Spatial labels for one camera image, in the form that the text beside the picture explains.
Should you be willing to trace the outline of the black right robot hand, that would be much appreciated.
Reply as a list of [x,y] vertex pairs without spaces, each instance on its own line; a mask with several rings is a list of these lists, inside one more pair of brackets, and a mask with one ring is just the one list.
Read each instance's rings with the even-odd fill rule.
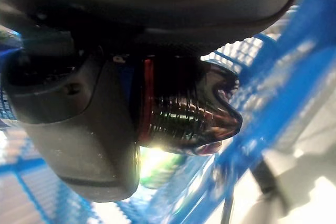
[[51,169],[95,201],[137,189],[139,148],[216,153],[242,116],[236,73],[201,61],[276,22],[294,0],[1,0],[21,36],[1,84]]

